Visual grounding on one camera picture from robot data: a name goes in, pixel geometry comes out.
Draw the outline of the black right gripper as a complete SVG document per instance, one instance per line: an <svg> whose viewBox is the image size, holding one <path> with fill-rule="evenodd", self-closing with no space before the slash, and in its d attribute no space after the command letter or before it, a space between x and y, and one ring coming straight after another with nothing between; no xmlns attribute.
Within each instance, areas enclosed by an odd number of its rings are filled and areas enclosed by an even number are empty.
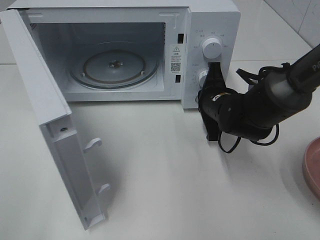
<svg viewBox="0 0 320 240"><path fill-rule="evenodd" d="M217 141L222 132L249 140L250 125L246 122L245 113L245 99L249 92L239 93L226 87L220 62L208 63L208 72L201 78L201 87L197 104L207 140Z"/></svg>

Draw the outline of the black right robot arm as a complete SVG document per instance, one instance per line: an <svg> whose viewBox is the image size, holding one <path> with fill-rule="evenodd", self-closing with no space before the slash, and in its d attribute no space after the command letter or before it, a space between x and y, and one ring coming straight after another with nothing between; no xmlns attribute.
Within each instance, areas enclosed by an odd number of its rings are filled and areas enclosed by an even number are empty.
<svg viewBox="0 0 320 240"><path fill-rule="evenodd" d="M226 87L219 62L208 64L208 73L198 92L198 109L209 141L224 132L252 142L265 139L273 127L306 109L320 85L320 48L317 46L294 64L265 66L258 74L238 69L248 84L246 93Z"/></svg>

